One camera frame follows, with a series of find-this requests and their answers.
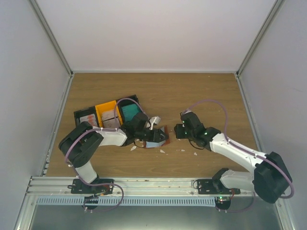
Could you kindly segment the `brown leather card holder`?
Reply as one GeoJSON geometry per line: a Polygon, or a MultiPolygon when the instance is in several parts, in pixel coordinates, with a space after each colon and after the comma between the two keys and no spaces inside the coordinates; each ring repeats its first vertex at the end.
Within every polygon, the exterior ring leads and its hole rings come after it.
{"type": "Polygon", "coordinates": [[[145,149],[153,149],[153,148],[163,147],[163,146],[171,143],[168,126],[165,125],[165,126],[161,127],[160,130],[164,134],[160,134],[158,136],[158,139],[156,139],[156,142],[146,141],[145,144],[144,144],[145,149]]]}

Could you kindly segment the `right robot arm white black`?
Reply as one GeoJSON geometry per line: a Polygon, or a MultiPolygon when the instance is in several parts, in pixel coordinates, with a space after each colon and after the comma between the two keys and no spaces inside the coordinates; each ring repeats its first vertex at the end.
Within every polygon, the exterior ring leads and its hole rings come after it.
{"type": "Polygon", "coordinates": [[[233,141],[220,130],[205,127],[190,110],[182,112],[180,119],[181,123],[175,126],[177,139],[188,140],[196,149],[223,155],[246,169],[245,172],[220,169],[212,177],[212,186],[216,193],[242,189],[254,192],[271,204],[279,198],[288,199],[294,195],[292,177],[278,153],[266,154],[233,141]]]}

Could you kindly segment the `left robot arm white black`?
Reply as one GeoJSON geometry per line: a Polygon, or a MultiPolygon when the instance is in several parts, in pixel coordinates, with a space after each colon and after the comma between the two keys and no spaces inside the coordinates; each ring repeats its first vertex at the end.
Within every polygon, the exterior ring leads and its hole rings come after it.
{"type": "Polygon", "coordinates": [[[125,147],[137,139],[153,143],[166,141],[168,134],[154,125],[155,122],[142,112],[118,128],[96,127],[84,121],[59,143],[59,150],[65,157],[64,162],[79,176],[82,188],[92,194],[100,186],[99,176],[90,162],[96,150],[102,146],[125,147]]]}

